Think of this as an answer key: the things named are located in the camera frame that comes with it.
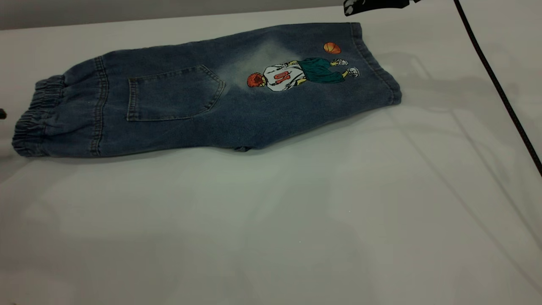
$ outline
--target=white jersey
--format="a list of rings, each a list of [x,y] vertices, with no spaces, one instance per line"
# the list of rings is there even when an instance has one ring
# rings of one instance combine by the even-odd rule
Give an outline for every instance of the white jersey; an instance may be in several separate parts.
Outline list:
[[[263,71],[267,79],[267,87],[273,91],[284,91],[294,87],[298,80],[305,78],[305,73],[298,63],[288,65],[280,63],[267,67]]]

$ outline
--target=gray wall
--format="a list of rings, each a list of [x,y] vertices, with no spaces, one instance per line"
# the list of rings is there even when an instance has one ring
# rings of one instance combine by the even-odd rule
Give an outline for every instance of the gray wall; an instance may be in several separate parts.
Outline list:
[[[0,29],[341,5],[343,0],[0,0]]]

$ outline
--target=folded jeans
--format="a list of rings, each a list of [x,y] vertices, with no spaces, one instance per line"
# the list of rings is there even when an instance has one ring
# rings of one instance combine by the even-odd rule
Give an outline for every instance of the folded jeans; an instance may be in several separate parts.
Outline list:
[[[58,157],[246,151],[400,102],[359,23],[292,24],[82,62],[36,84],[13,146]]]

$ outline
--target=black cord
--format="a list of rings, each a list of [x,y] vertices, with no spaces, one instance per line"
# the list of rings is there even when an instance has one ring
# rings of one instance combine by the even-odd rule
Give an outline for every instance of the black cord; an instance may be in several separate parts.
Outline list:
[[[495,73],[493,73],[493,70],[491,69],[491,66],[489,65],[489,62],[487,62],[487,59],[485,55],[482,52],[482,49],[480,48],[480,45],[478,44],[478,41],[476,40],[476,37],[474,37],[474,33],[472,28],[470,28],[470,24],[467,20],[467,17],[465,16],[465,12],[463,11],[463,7],[461,7],[461,3],[459,3],[459,0],[454,0],[455,6],[457,7],[457,11],[459,12],[459,15],[461,16],[461,20],[463,21],[463,25],[465,26],[465,29],[467,30],[467,34],[470,37],[470,41],[472,42],[474,49],[476,50],[476,53],[478,54],[478,57],[480,57],[480,60],[482,61],[483,66],[486,68],[487,74],[489,74],[489,77],[491,78],[491,81],[493,82],[493,85],[495,86],[495,89],[497,89],[497,92],[499,93],[499,96],[502,99],[502,103],[505,105],[506,110],[508,111],[508,114],[510,115],[510,118],[512,119],[512,122],[514,122],[515,128],[518,130],[519,135],[521,136],[521,139],[523,140],[523,143],[525,143],[525,147],[527,147],[527,150],[529,151],[529,154],[531,155],[531,158],[533,159],[534,165],[536,165],[538,172],[540,173],[540,176],[542,176],[542,162],[540,162],[540,158],[537,155],[537,152],[534,150],[533,144],[529,140],[529,137],[525,133],[525,130],[523,129],[523,126],[521,125],[520,120],[518,119],[518,116],[515,115],[514,109],[510,105],[510,102],[508,101],[508,98],[506,97],[505,91],[502,89],[501,84],[497,80],[497,77],[495,76]]]

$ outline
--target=cartoon basketball player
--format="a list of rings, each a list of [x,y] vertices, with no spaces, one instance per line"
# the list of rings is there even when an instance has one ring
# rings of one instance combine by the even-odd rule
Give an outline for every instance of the cartoon basketball player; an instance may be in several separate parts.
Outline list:
[[[267,86],[272,91],[284,91],[303,84],[305,81],[318,82],[320,84],[337,84],[343,82],[349,75],[358,77],[357,68],[347,69],[345,72],[332,72],[333,66],[346,66],[344,59],[329,61],[323,58],[307,58],[302,61],[291,61],[267,67],[263,74],[253,73],[247,79],[249,87]]]

